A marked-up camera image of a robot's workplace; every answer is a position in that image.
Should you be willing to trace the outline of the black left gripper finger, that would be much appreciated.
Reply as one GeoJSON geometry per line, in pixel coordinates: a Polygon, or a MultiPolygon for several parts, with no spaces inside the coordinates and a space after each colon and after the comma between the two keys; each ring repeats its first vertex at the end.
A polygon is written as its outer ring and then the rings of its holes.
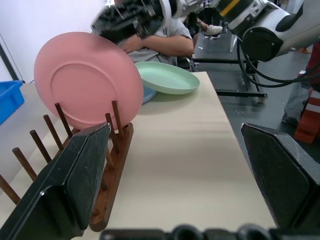
{"type": "Polygon", "coordinates": [[[243,123],[253,176],[280,228],[319,228],[320,165],[287,133],[243,123]]]}
{"type": "Polygon", "coordinates": [[[110,125],[72,136],[0,229],[2,240],[71,240],[88,227],[102,182],[110,125]]]}
{"type": "Polygon", "coordinates": [[[140,6],[116,4],[103,8],[91,23],[92,32],[112,43],[139,36],[140,6]]]}

